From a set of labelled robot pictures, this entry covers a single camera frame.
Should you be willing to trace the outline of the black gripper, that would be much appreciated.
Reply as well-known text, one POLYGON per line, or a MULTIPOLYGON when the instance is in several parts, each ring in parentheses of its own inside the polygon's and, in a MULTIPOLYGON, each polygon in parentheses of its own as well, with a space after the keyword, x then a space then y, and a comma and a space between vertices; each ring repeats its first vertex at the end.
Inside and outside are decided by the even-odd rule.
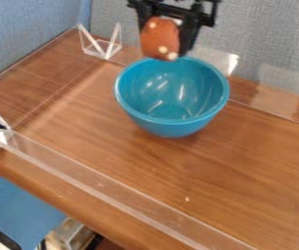
POLYGON ((180 56, 192 50, 202 25, 214 27, 218 7, 222 0, 195 0, 191 8, 164 3, 166 0, 127 0, 128 7, 136 10, 139 27, 144 29, 151 17, 170 17, 182 20, 180 56))

